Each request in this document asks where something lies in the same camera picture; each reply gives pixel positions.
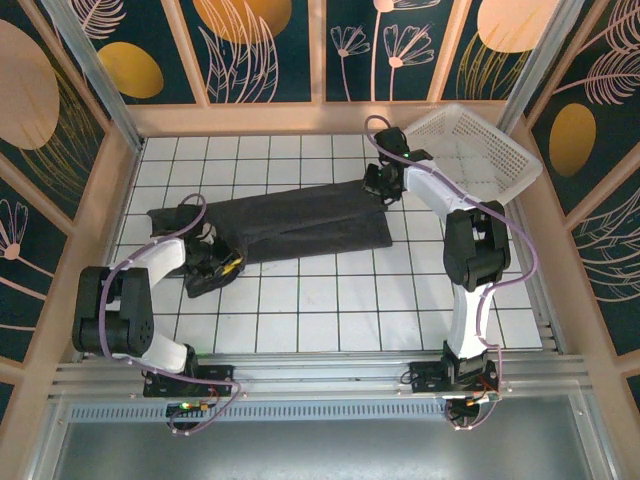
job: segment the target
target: decorative wallpaper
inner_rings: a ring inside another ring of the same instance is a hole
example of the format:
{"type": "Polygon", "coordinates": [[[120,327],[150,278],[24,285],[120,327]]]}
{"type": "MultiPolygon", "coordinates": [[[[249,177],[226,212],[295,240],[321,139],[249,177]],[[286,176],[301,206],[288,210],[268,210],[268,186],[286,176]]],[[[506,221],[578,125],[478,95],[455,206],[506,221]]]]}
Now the decorative wallpaper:
{"type": "Polygon", "coordinates": [[[181,0],[211,103],[308,102],[307,0],[181,0]]]}
{"type": "Polygon", "coordinates": [[[573,238],[618,355],[640,349],[640,170],[573,238]]]}
{"type": "Polygon", "coordinates": [[[2,425],[2,419],[4,417],[4,413],[7,411],[7,407],[9,406],[9,400],[11,399],[12,393],[13,385],[0,382],[0,425],[2,425]]]}
{"type": "Polygon", "coordinates": [[[425,100],[451,0],[327,2],[327,100],[425,100]]]}
{"type": "Polygon", "coordinates": [[[533,92],[533,95],[531,96],[531,100],[529,100],[529,103],[525,107],[524,109],[525,116],[528,117],[533,107],[535,107],[536,103],[538,102],[538,99],[540,98],[540,95],[542,94],[542,91],[547,86],[549,77],[551,77],[551,74],[556,70],[556,67],[558,66],[558,64],[562,60],[562,57],[566,53],[567,48],[569,48],[569,45],[571,45],[573,38],[576,36],[576,33],[578,33],[578,30],[582,26],[582,22],[584,22],[584,19],[589,13],[589,10],[591,10],[591,7],[593,7],[594,2],[595,0],[584,0],[584,3],[582,4],[582,8],[580,10],[578,18],[576,20],[576,23],[574,23],[573,28],[567,34],[567,37],[565,38],[565,41],[562,43],[562,47],[560,47],[560,50],[558,51],[558,54],[556,55],[555,60],[551,63],[551,66],[545,72],[544,77],[542,77],[542,80],[540,80],[540,84],[538,85],[538,88],[536,88],[536,91],[533,92]]]}
{"type": "Polygon", "coordinates": [[[0,179],[0,356],[24,360],[66,240],[0,179]]]}
{"type": "Polygon", "coordinates": [[[0,7],[0,58],[0,153],[73,218],[104,131],[16,0],[0,7]]]}
{"type": "Polygon", "coordinates": [[[640,3],[611,1],[532,127],[565,213],[640,141],[640,3]]]}
{"type": "Polygon", "coordinates": [[[125,103],[195,103],[159,1],[69,0],[69,5],[125,103]]]}
{"type": "Polygon", "coordinates": [[[506,100],[557,0],[472,0],[444,100],[506,100]]]}

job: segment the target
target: laundry basket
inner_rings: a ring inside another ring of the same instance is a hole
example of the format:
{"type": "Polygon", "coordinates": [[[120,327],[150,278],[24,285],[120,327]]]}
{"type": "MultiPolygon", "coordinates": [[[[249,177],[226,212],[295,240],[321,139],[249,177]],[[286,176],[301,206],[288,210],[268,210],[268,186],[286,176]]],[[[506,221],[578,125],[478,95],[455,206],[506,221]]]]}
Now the laundry basket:
{"type": "Polygon", "coordinates": [[[412,150],[425,149],[447,177],[483,201],[505,205],[542,173],[536,157],[459,104],[439,108],[404,132],[412,150]]]}

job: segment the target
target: white grid surface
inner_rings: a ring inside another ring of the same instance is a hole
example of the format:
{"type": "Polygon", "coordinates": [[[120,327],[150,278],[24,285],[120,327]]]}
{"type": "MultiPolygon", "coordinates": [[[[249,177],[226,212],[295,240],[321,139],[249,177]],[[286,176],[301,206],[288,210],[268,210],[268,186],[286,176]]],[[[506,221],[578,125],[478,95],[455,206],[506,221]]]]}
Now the white grid surface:
{"type": "MultiPolygon", "coordinates": [[[[190,193],[218,202],[361,179],[375,149],[360,135],[151,138],[115,259],[146,243],[150,209],[190,193]]],[[[453,291],[442,225],[405,192],[386,213],[390,248],[249,265],[229,286],[189,299],[182,279],[153,289],[156,326],[206,353],[438,350],[453,291]]],[[[518,275],[515,250],[506,278],[518,275]]],[[[524,285],[496,293],[489,342],[542,347],[524,285]]]]}

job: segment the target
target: purple cable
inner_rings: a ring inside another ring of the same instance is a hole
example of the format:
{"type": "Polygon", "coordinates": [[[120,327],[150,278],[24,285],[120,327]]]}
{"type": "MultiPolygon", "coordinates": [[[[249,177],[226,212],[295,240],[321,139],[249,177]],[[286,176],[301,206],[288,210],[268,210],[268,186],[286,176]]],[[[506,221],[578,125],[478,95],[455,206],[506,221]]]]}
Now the purple cable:
{"type": "MultiPolygon", "coordinates": [[[[518,225],[516,225],[513,221],[509,220],[504,215],[501,215],[498,212],[495,212],[495,211],[491,210],[490,208],[485,207],[481,203],[476,202],[475,200],[469,198],[469,195],[465,191],[460,189],[460,187],[458,187],[458,185],[456,185],[454,182],[449,180],[445,175],[443,175],[439,171],[434,170],[433,168],[429,167],[428,165],[424,165],[422,163],[417,163],[417,162],[414,162],[412,160],[408,160],[408,159],[406,159],[404,157],[401,157],[399,155],[391,153],[391,152],[385,150],[384,148],[382,148],[380,145],[378,145],[378,142],[376,142],[376,139],[373,137],[373,134],[371,133],[371,130],[369,129],[369,123],[371,122],[371,120],[380,120],[387,126],[387,128],[391,128],[391,124],[389,123],[389,120],[384,118],[382,115],[369,115],[366,118],[366,120],[364,121],[365,134],[367,135],[367,138],[369,139],[371,144],[380,153],[383,153],[387,157],[392,158],[392,159],[394,159],[394,160],[396,160],[396,161],[398,161],[400,163],[403,163],[405,165],[409,165],[411,167],[416,167],[416,168],[419,168],[421,170],[424,170],[425,172],[429,173],[430,175],[436,177],[438,180],[440,180],[441,183],[443,183],[446,187],[448,187],[450,190],[452,190],[458,196],[458,198],[460,198],[462,201],[464,201],[467,204],[471,205],[472,207],[475,207],[478,210],[486,213],[487,215],[490,215],[490,216],[500,220],[502,223],[504,223],[505,225],[510,227],[511,230],[516,232],[525,241],[525,243],[527,244],[527,247],[531,251],[531,257],[533,258],[531,269],[526,274],[522,275],[521,277],[515,278],[513,280],[508,280],[508,281],[496,283],[496,284],[492,285],[491,287],[485,288],[484,292],[481,295],[480,303],[478,304],[478,311],[477,311],[477,314],[476,314],[476,336],[478,337],[478,340],[480,340],[480,342],[485,347],[487,347],[487,348],[495,348],[497,350],[497,352],[498,352],[498,388],[500,388],[499,386],[500,386],[500,383],[502,381],[502,349],[500,348],[499,344],[493,345],[493,344],[488,343],[481,335],[481,332],[480,332],[481,326],[480,326],[480,324],[481,324],[481,320],[482,320],[482,308],[484,307],[484,303],[485,303],[485,300],[487,299],[487,296],[491,292],[497,290],[498,288],[503,288],[503,287],[507,287],[509,285],[515,285],[516,283],[524,282],[524,281],[530,279],[533,276],[533,274],[538,269],[538,263],[539,263],[538,253],[536,252],[536,248],[535,248],[535,245],[533,244],[533,240],[531,240],[531,238],[529,238],[529,236],[518,225]]],[[[468,427],[465,427],[465,428],[470,430],[470,429],[472,429],[474,427],[477,427],[477,426],[481,425],[489,417],[491,412],[493,412],[493,408],[494,407],[495,407],[495,404],[493,405],[491,410],[489,410],[487,415],[485,415],[481,420],[477,421],[476,423],[472,423],[471,425],[469,425],[468,427]]]]}
{"type": "MultiPolygon", "coordinates": [[[[200,212],[198,213],[198,216],[193,220],[193,222],[191,222],[189,225],[187,225],[186,227],[184,227],[181,230],[178,230],[177,232],[171,233],[169,235],[166,235],[162,238],[156,239],[153,242],[150,242],[146,245],[144,245],[143,247],[139,248],[138,250],[136,250],[135,252],[133,252],[131,255],[129,255],[125,260],[123,260],[122,262],[120,262],[118,265],[116,265],[116,267],[111,270],[111,272],[109,273],[109,275],[107,276],[107,279],[104,281],[104,284],[102,286],[102,294],[100,295],[100,304],[98,307],[98,334],[100,337],[100,347],[102,348],[102,354],[109,359],[112,360],[117,360],[113,358],[113,355],[111,354],[111,351],[109,350],[109,344],[107,343],[107,329],[106,329],[106,324],[105,324],[105,316],[106,316],[106,308],[107,308],[107,297],[109,295],[109,288],[111,287],[111,284],[113,283],[114,279],[116,278],[116,275],[126,266],[131,265],[137,258],[139,258],[140,256],[142,256],[144,253],[148,252],[149,250],[151,250],[152,248],[156,247],[157,245],[160,245],[164,242],[167,242],[173,238],[179,237],[180,235],[183,235],[184,233],[187,233],[189,230],[193,229],[199,222],[200,220],[202,220],[202,218],[204,217],[205,212],[207,211],[207,201],[205,200],[205,198],[200,195],[199,193],[192,193],[191,195],[188,195],[187,197],[185,197],[184,200],[182,200],[182,202],[180,203],[185,203],[187,200],[190,200],[191,198],[198,198],[198,200],[200,200],[202,202],[202,208],[200,209],[200,212]]],[[[201,422],[199,423],[197,426],[189,429],[189,430],[178,430],[177,428],[175,428],[174,424],[173,424],[173,418],[170,419],[169,421],[169,425],[171,427],[171,432],[176,435],[176,436],[184,436],[184,437],[188,437],[189,435],[192,435],[194,433],[198,433],[202,430],[204,430],[205,428],[207,428],[209,425],[211,425],[220,415],[222,415],[222,413],[224,413],[224,411],[229,408],[229,406],[236,401],[236,399],[238,398],[238,396],[240,395],[240,393],[242,392],[242,386],[238,383],[238,382],[234,382],[234,381],[223,381],[223,380],[200,380],[198,378],[191,378],[191,377],[187,377],[185,375],[180,375],[180,374],[176,374],[176,373],[171,373],[171,372],[167,372],[165,370],[161,370],[161,369],[149,369],[148,365],[144,365],[134,359],[127,359],[124,360],[125,363],[129,364],[129,365],[133,365],[134,363],[139,365],[140,367],[142,367],[145,370],[151,370],[154,374],[160,374],[160,375],[164,375],[165,377],[169,377],[169,378],[173,378],[175,380],[180,380],[183,382],[188,382],[188,383],[195,383],[198,385],[211,385],[212,387],[215,386],[224,386],[224,387],[235,387],[236,388],[236,392],[231,396],[231,398],[229,399],[229,401],[227,401],[227,403],[220,408],[220,410],[218,410],[216,412],[215,415],[213,415],[209,420],[205,421],[205,422],[201,422]]]]}

